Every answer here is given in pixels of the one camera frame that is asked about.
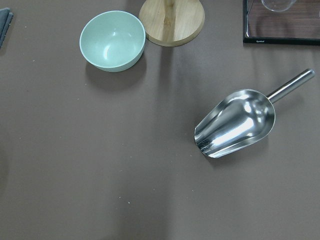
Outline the black framed wooden tray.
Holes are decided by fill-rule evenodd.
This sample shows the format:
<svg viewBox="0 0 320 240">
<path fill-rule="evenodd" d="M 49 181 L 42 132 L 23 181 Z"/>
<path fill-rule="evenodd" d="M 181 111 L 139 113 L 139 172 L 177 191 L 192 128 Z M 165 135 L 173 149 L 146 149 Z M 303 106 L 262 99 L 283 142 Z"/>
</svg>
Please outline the black framed wooden tray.
<svg viewBox="0 0 320 240">
<path fill-rule="evenodd" d="M 244 0 L 243 42 L 251 44 L 320 44 L 320 2 L 297 0 L 285 11 L 273 11 L 260 0 Z"/>
</svg>

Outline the steel scoop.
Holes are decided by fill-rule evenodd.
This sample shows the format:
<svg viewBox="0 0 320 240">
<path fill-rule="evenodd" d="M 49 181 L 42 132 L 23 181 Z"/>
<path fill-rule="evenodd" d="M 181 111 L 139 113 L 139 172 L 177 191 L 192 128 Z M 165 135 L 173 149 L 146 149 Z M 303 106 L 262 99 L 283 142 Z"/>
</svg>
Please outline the steel scoop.
<svg viewBox="0 0 320 240">
<path fill-rule="evenodd" d="M 195 127 L 195 144 L 205 156 L 220 158 L 262 140 L 275 125 L 274 103 L 314 76 L 308 68 L 268 95 L 254 89 L 231 93 Z"/>
</svg>

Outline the mint green bowl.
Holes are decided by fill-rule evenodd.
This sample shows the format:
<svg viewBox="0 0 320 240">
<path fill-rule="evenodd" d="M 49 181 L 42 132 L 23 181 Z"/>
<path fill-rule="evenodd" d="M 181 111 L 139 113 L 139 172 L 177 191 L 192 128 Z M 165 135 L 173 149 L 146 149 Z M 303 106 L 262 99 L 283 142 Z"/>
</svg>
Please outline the mint green bowl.
<svg viewBox="0 0 320 240">
<path fill-rule="evenodd" d="M 146 42 L 142 22 L 133 14 L 112 10 L 92 18 L 79 37 L 85 60 L 105 72 L 122 72 L 141 58 Z"/>
</svg>

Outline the wooden mug tree stand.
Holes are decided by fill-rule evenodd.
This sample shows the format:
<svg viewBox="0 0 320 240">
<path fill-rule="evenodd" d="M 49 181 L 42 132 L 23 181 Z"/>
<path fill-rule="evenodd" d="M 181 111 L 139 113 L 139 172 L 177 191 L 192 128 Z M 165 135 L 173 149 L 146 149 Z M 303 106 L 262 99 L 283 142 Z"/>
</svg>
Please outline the wooden mug tree stand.
<svg viewBox="0 0 320 240">
<path fill-rule="evenodd" d="M 205 10 L 199 0 L 146 0 L 138 14 L 146 38 L 164 47 L 192 41 L 205 23 Z"/>
</svg>

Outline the dark grey folded cloth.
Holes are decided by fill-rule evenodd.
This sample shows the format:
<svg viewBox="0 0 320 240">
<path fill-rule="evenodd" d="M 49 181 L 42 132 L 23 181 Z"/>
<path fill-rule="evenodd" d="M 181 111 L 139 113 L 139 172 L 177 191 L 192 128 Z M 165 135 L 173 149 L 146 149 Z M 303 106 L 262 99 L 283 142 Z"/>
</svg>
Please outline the dark grey folded cloth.
<svg viewBox="0 0 320 240">
<path fill-rule="evenodd" d="M 0 9 L 0 48 L 5 41 L 7 31 L 10 27 L 14 14 L 9 7 Z"/>
</svg>

